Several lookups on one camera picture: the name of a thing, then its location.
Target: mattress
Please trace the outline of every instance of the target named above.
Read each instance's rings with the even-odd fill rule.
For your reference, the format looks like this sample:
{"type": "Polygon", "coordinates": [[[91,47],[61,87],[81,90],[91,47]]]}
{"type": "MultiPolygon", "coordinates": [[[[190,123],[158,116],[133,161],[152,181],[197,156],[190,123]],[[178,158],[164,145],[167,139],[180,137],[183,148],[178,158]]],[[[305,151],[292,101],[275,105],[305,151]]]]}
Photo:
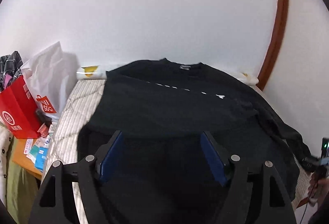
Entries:
{"type": "MultiPolygon", "coordinates": [[[[45,177],[50,166],[56,160],[60,160],[64,164],[77,162],[78,134],[96,110],[103,94],[105,82],[106,80],[104,79],[80,80],[77,82],[59,119],[56,131],[53,134],[42,178],[45,177]]],[[[264,94],[259,88],[256,86],[252,86],[252,88],[264,97],[264,94]]],[[[310,180],[310,175],[299,165],[296,158],[295,161],[300,173],[295,199],[292,201],[294,210],[303,198],[310,180]]],[[[73,183],[73,193],[80,223],[87,224],[78,183],[73,183]]]]}

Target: plaid shirt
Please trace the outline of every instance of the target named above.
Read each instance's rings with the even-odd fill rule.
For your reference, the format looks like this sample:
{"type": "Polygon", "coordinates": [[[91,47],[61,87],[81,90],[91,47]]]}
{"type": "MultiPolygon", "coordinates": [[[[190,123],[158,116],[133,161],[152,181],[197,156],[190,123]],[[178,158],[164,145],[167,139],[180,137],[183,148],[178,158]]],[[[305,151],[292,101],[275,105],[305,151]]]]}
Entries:
{"type": "Polygon", "coordinates": [[[14,51],[11,55],[0,57],[0,92],[5,89],[5,78],[7,74],[12,77],[7,87],[22,75],[20,69],[22,64],[22,59],[17,51],[14,51]]]}

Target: blue gripper pad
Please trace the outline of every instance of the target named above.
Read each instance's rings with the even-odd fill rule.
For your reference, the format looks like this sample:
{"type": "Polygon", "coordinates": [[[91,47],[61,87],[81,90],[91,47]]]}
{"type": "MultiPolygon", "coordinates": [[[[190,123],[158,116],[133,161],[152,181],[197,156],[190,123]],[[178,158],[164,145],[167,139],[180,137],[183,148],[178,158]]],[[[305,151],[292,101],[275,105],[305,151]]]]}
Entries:
{"type": "Polygon", "coordinates": [[[123,146],[123,135],[121,132],[117,136],[115,142],[113,143],[112,147],[110,148],[103,162],[101,163],[100,173],[99,173],[99,181],[101,183],[105,183],[109,181],[111,175],[116,169],[120,154],[122,153],[122,146],[123,146]]]}
{"type": "Polygon", "coordinates": [[[200,135],[200,144],[203,150],[203,153],[206,157],[208,165],[210,166],[211,173],[217,182],[219,182],[222,186],[228,182],[228,179],[224,173],[224,164],[219,158],[216,150],[213,145],[207,138],[205,133],[200,135]]]}

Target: wooden desk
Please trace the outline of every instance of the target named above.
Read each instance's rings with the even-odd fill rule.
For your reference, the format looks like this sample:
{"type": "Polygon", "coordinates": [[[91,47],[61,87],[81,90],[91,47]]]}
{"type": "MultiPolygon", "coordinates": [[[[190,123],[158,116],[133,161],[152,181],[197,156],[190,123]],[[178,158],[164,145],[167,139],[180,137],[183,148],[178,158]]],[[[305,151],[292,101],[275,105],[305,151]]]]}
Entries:
{"type": "Polygon", "coordinates": [[[24,154],[24,148],[26,144],[25,139],[15,139],[16,147],[13,149],[13,162],[24,168],[27,172],[29,172],[31,175],[35,176],[37,179],[41,180],[42,178],[42,172],[34,167],[34,163],[26,157],[24,154]]]}

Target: white plastic bag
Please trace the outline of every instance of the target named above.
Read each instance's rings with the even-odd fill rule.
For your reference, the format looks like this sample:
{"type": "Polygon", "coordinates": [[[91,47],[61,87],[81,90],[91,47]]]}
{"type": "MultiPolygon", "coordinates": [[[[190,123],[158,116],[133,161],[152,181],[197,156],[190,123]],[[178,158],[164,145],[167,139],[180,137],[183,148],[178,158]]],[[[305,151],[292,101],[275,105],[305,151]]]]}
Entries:
{"type": "Polygon", "coordinates": [[[57,42],[32,57],[21,70],[27,88],[45,115],[59,119],[77,79],[57,42]]]}

